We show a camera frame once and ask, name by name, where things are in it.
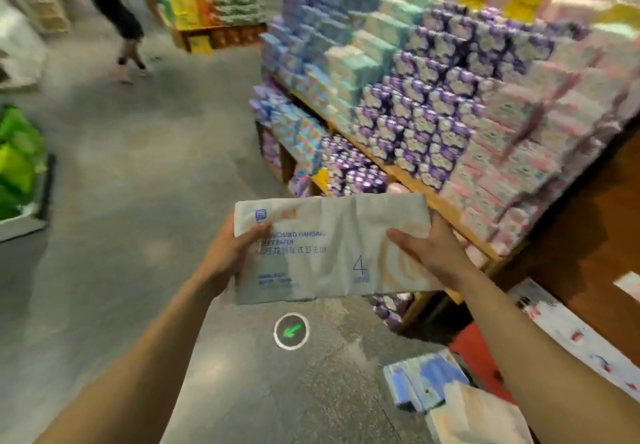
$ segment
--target green arrow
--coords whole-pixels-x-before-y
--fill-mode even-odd
[[[287,327],[282,334],[285,338],[293,338],[293,334],[302,327],[301,324],[293,327]]]

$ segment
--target toilet paper package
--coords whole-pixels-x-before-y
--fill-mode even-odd
[[[398,228],[428,236],[422,194],[236,203],[236,237],[266,221],[273,223],[271,236],[247,252],[236,285],[238,304],[442,289],[386,235]]]

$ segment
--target gray concrete floor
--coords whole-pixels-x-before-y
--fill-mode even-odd
[[[277,8],[277,0],[271,0]],[[98,16],[50,41],[39,92],[9,99],[58,157],[51,227],[0,245],[0,441],[25,444],[141,334],[237,200],[280,197],[247,101],[257,47],[188,56],[145,19],[152,77],[113,83],[117,37]],[[308,343],[273,324],[299,311]],[[425,443],[381,366],[433,345],[390,333],[362,298],[237,307],[214,301],[163,442]]]

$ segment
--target hand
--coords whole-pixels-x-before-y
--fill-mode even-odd
[[[204,260],[193,273],[192,279],[212,285],[214,297],[222,294],[231,277],[242,267],[249,246],[261,238],[268,237],[270,232],[271,223],[261,223],[240,237],[235,237],[232,211],[207,249]]]
[[[453,235],[451,226],[437,212],[431,217],[428,238],[412,237],[395,228],[387,230],[387,236],[403,252],[422,263],[440,282],[453,290],[462,292],[464,282],[479,272]]]

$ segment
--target right hand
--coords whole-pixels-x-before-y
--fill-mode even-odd
[[[453,234],[451,226],[439,213],[431,217],[428,238],[412,237],[395,228],[387,230],[387,236],[453,290],[462,292],[465,281],[479,272]]]

